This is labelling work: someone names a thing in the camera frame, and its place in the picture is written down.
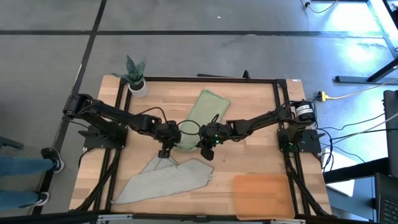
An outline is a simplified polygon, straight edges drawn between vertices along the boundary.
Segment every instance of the white pot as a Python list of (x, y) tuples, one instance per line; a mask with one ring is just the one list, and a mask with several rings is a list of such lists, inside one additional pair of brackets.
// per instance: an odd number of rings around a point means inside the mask
[(143, 82), (144, 82), (144, 86), (140, 90), (132, 90), (131, 87), (130, 87), (130, 84), (128, 85), (129, 90), (132, 93), (133, 97), (141, 98), (141, 97), (144, 97), (144, 96), (146, 96), (148, 94), (147, 83), (145, 82), (145, 80)]

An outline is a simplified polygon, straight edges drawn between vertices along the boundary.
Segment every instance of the yellow cable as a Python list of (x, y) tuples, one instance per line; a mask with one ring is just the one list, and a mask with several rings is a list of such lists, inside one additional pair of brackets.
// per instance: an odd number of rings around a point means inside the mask
[(362, 93), (362, 92), (364, 92), (364, 91), (366, 91), (366, 90), (371, 90), (371, 89), (374, 89), (374, 88), (377, 88), (377, 87), (386, 85), (386, 84), (388, 84), (388, 83), (390, 83), (390, 82), (393, 82), (393, 81), (396, 81), (396, 80), (398, 80), (398, 78), (395, 78), (395, 79), (393, 79), (393, 80), (391, 80), (391, 81), (382, 83), (382, 84), (377, 85), (377, 86), (372, 86), (371, 88), (367, 88), (367, 89), (364, 89), (364, 90), (356, 91), (356, 92), (354, 92), (354, 93), (350, 93), (350, 94), (343, 95), (343, 96), (330, 97), (330, 96), (328, 96), (328, 95), (325, 95), (325, 99), (338, 100), (338, 99), (341, 99), (341, 98), (344, 98), (344, 97), (347, 97), (347, 96), (353, 96), (353, 95), (355, 95), (355, 94)]
[[(301, 2), (303, 3), (304, 7), (307, 7), (307, 6), (305, 6), (305, 4), (306, 4), (307, 2), (305, 2), (304, 0), (301, 0)], [(334, 6), (334, 5), (336, 4), (336, 2), (338, 2), (338, 0), (334, 1), (333, 4), (331, 4), (329, 7), (327, 7), (326, 9), (324, 9), (324, 10), (322, 10), (322, 11), (320, 11), (320, 12), (317, 12), (317, 11), (313, 10), (313, 9), (311, 8), (310, 5), (308, 5), (308, 8), (310, 8), (311, 11), (313, 11), (313, 12), (315, 12), (315, 13), (323, 13), (323, 12), (325, 12), (326, 10), (330, 9), (332, 6)]]

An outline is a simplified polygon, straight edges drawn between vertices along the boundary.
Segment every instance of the wooden table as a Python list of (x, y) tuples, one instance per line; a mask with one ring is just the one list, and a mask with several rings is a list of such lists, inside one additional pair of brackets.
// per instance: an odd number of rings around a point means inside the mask
[[(153, 106), (164, 109), (168, 120), (184, 120), (202, 89), (206, 88), (231, 100), (223, 118), (250, 119), (275, 109), (272, 85), (262, 83), (210, 83), (210, 82), (147, 82), (148, 95), (132, 98), (130, 113), (138, 113)], [(290, 100), (304, 99), (300, 80), (287, 80)], [(118, 92), (119, 79), (106, 75), (103, 77), (98, 99), (114, 105)], [(281, 102), (283, 94), (280, 89)], [(124, 88), (121, 109), (127, 94)], [(148, 112), (162, 117), (159, 110)], [(172, 213), (235, 215), (232, 198), (232, 180), (241, 174), (285, 174), (285, 164), (279, 151), (276, 130), (272, 125), (254, 132), (240, 142), (226, 141), (215, 148), (215, 158), (207, 161), (200, 150), (191, 153), (172, 150), (171, 156), (179, 163), (197, 158), (213, 166), (213, 180), (209, 184), (191, 192), (167, 197), (153, 198), (136, 203), (112, 205), (112, 212), (126, 213)], [(121, 193), (128, 180), (141, 172), (145, 165), (157, 154), (161, 144), (150, 137), (129, 130), (126, 147), (122, 150), (113, 198)], [(70, 209), (79, 206), (95, 187), (100, 176), (104, 149), (97, 149), (82, 159), (73, 191)], [(310, 153), (301, 154), (305, 183), (322, 208), (331, 212), (325, 182), (319, 161)], [(303, 213), (299, 189), (295, 188), (298, 210)], [(100, 208), (104, 207), (107, 186), (105, 186)]]

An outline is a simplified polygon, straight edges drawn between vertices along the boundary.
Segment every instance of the shoe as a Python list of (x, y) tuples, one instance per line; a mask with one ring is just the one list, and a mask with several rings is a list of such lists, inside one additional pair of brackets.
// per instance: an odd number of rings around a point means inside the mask
[(37, 202), (35, 202), (35, 203), (31, 204), (31, 205), (23, 205), (20, 208), (30, 208), (30, 207), (34, 207), (34, 206), (43, 206), (49, 201), (49, 198), (50, 198), (50, 194), (48, 192), (37, 193), (37, 196), (39, 197)]
[(44, 159), (51, 159), (51, 161), (54, 163), (53, 171), (55, 173), (63, 170), (65, 164), (63, 163), (60, 152), (58, 152), (58, 150), (47, 147), (43, 148), (41, 153)]

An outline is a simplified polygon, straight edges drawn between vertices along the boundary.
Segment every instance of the black stand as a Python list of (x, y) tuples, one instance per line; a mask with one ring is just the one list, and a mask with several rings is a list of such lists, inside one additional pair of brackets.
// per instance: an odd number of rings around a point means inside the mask
[(356, 178), (370, 177), (377, 172), (389, 175), (388, 157), (325, 172), (323, 178), (326, 184), (330, 184)]
[[(398, 58), (394, 59), (388, 65), (378, 70), (375, 74), (368, 77), (348, 77), (336, 76), (338, 83), (358, 83), (358, 84), (382, 84), (393, 80), (393, 78), (385, 78), (386, 75), (398, 68)], [(389, 85), (398, 85), (398, 80), (388, 83)]]

